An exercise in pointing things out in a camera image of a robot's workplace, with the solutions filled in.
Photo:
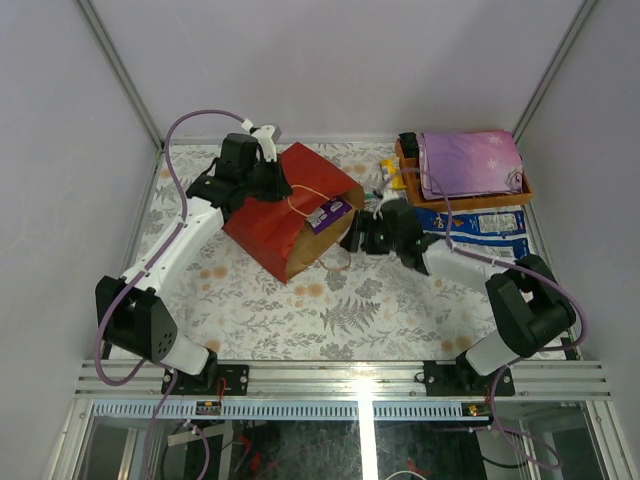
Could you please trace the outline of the wooden tray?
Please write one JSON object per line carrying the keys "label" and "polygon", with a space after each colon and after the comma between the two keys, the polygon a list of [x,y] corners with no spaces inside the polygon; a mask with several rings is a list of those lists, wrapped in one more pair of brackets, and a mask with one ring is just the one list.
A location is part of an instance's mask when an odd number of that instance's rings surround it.
{"label": "wooden tray", "polygon": [[398,136],[397,153],[409,201],[444,211],[525,205],[533,196],[522,159],[509,136],[490,147],[476,134],[408,132]]}

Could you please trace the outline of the blue chips bag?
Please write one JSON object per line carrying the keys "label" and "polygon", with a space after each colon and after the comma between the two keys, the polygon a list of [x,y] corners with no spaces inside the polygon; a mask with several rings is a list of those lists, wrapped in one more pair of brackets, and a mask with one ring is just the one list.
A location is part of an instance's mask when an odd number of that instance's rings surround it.
{"label": "blue chips bag", "polygon": [[415,208],[424,231],[445,236],[451,223],[450,237],[462,248],[478,253],[516,260],[531,254],[524,211],[503,208],[497,211],[461,211],[452,215],[424,208]]}

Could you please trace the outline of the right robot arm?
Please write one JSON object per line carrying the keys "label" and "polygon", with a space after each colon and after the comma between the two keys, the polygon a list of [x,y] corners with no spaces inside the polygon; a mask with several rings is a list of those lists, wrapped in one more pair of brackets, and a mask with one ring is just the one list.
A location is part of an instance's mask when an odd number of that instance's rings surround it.
{"label": "right robot arm", "polygon": [[530,254],[504,262],[461,248],[448,231],[424,230],[404,199],[388,200],[376,212],[357,212],[340,245],[351,253],[395,253],[408,269],[446,277],[486,295],[495,330],[453,364],[425,365],[424,382],[436,383],[450,395],[489,391],[511,363],[544,350],[576,322],[567,293],[541,257]]}

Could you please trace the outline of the purple snack packet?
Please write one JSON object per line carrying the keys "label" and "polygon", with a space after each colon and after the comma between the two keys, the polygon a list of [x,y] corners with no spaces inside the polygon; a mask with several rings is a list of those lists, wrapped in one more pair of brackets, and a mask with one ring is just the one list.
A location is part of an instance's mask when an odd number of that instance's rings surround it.
{"label": "purple snack packet", "polygon": [[314,234],[319,234],[352,210],[353,207],[344,198],[341,196],[333,197],[314,210],[306,218],[306,222]]}

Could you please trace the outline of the green white snack packet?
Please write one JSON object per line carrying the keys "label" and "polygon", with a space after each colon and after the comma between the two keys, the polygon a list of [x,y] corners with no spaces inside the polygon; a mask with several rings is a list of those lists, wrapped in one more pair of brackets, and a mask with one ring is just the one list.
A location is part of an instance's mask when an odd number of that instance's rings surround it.
{"label": "green white snack packet", "polygon": [[377,190],[365,193],[364,209],[366,211],[375,211],[383,199],[383,194]]}

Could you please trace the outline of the red paper bag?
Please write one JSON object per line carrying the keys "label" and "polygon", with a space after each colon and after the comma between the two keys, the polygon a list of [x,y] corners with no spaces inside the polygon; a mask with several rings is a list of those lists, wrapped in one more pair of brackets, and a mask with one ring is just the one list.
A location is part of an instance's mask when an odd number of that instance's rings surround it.
{"label": "red paper bag", "polygon": [[[293,194],[277,203],[248,199],[224,231],[277,280],[286,283],[318,259],[350,228],[364,207],[363,187],[329,160],[301,143],[281,154]],[[350,209],[323,231],[313,231],[310,216],[328,201],[344,200]]]}

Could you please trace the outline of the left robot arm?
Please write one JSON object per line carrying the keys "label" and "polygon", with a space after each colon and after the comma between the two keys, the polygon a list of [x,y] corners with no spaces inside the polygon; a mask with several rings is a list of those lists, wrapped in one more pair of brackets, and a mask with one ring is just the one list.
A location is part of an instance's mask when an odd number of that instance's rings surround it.
{"label": "left robot arm", "polygon": [[98,282],[99,341],[163,366],[186,390],[204,395],[217,387],[216,353],[186,336],[163,297],[247,199],[277,203],[291,195],[276,149],[279,137],[275,125],[225,137],[219,156],[186,190],[184,212],[140,261],[120,277]]}

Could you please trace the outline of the yellow snack packet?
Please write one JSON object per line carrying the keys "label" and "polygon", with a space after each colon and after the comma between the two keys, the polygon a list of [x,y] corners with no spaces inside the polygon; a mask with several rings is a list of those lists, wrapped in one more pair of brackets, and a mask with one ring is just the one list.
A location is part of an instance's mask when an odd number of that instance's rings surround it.
{"label": "yellow snack packet", "polygon": [[383,189],[391,189],[394,191],[403,191],[406,189],[406,185],[400,171],[399,158],[397,156],[381,160],[380,169]]}

